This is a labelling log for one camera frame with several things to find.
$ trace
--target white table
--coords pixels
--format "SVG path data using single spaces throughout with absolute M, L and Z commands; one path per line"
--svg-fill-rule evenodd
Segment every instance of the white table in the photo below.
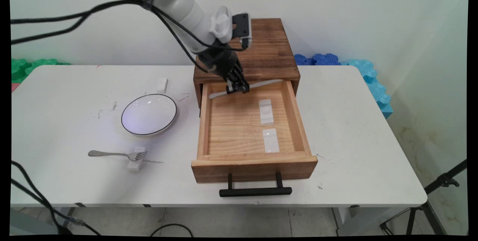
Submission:
M 311 178 L 285 180 L 291 195 L 219 197 L 227 183 L 197 184 L 199 108 L 193 66 L 41 66 L 12 93 L 12 160 L 26 169 L 54 207 L 342 207 L 340 235 L 360 234 L 398 208 L 427 196 L 359 71 L 352 66 L 299 66 L 297 103 L 312 154 Z M 165 132 L 140 137 L 121 125 L 126 105 L 155 93 L 158 78 L 179 115 Z M 123 156 L 88 157 L 88 151 L 148 149 L 138 173 Z M 27 185 L 12 168 L 12 178 Z M 275 186 L 274 181 L 235 188 Z M 12 185 L 11 207 L 40 206 Z M 355 217 L 352 205 L 364 208 Z

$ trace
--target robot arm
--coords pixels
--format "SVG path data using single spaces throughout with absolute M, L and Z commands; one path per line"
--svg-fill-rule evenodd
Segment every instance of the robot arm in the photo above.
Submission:
M 153 0 L 152 4 L 192 32 L 203 43 L 213 46 L 202 45 L 166 19 L 184 45 L 198 55 L 208 71 L 227 82 L 227 93 L 249 91 L 249 84 L 244 79 L 236 52 L 230 50 L 228 44 L 232 38 L 239 38 L 243 49 L 251 46 L 251 18 L 248 13 L 232 16 L 227 7 L 221 6 L 213 16 L 207 16 L 195 0 Z

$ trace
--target white wall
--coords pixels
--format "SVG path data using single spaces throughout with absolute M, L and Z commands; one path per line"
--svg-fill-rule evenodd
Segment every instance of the white wall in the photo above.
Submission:
M 466 159 L 468 0 L 460 0 L 391 95 L 388 122 L 423 186 Z M 468 232 L 466 170 L 429 195 L 449 234 Z
M 60 16 L 111 0 L 10 0 L 11 18 Z M 407 55 L 425 47 L 459 0 L 197 0 L 207 13 L 221 4 L 253 18 L 281 18 L 295 53 L 334 53 L 341 60 L 369 59 L 393 92 L 415 63 Z M 12 38 L 65 28 L 12 25 Z M 190 64 L 169 31 L 138 6 L 94 14 L 67 35 L 12 47 L 12 57 L 55 57 L 73 64 Z
M 77 13 L 112 0 L 10 0 L 11 18 Z M 466 157 L 466 15 L 468 0 L 197 0 L 253 18 L 281 18 L 294 54 L 369 59 L 392 96 L 389 118 L 418 177 L 428 182 Z M 12 38 L 65 28 L 12 25 Z M 118 6 L 67 35 L 12 46 L 12 58 L 72 64 L 190 64 L 156 16 Z M 466 234 L 466 174 L 460 188 L 430 195 L 447 230 Z

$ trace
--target blue foam block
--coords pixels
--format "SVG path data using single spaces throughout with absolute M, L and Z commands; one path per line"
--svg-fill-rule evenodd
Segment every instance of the blue foam block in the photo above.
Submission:
M 376 78 L 374 78 L 370 83 L 367 83 L 370 92 L 373 95 L 373 98 L 379 105 L 379 108 L 383 108 L 388 103 L 390 103 L 390 96 L 388 96 L 385 91 L 387 90 L 385 86 L 379 83 Z
M 351 59 L 348 65 L 357 67 L 366 83 L 371 83 L 377 77 L 373 64 L 366 59 Z
M 316 61 L 316 65 L 342 65 L 338 62 L 338 57 L 331 53 L 327 53 L 326 55 L 317 53 L 312 59 Z
M 313 59 L 307 59 L 304 55 L 300 55 L 300 54 L 295 54 L 294 59 L 297 65 L 314 65 L 315 64 L 315 61 Z
M 389 103 L 385 105 L 383 108 L 381 108 L 380 110 L 382 111 L 382 114 L 384 115 L 385 118 L 390 117 L 390 115 L 393 113 L 393 109 L 391 108 Z

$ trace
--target tiled floor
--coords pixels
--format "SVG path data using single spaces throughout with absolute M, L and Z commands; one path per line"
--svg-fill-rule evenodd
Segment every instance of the tiled floor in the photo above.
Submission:
M 45 208 L 20 212 L 51 222 Z M 388 223 L 394 234 L 405 234 L 408 214 Z M 331 208 L 286 207 L 76 207 L 74 217 L 86 221 L 102 235 L 149 236 L 162 225 L 179 223 L 195 237 L 314 237 L 336 236 Z M 93 234 L 82 226 L 68 224 L 73 234 Z M 383 235 L 377 227 L 365 235 Z M 423 212 L 417 212 L 413 234 L 432 234 Z M 186 229 L 169 226 L 154 236 L 189 237 Z

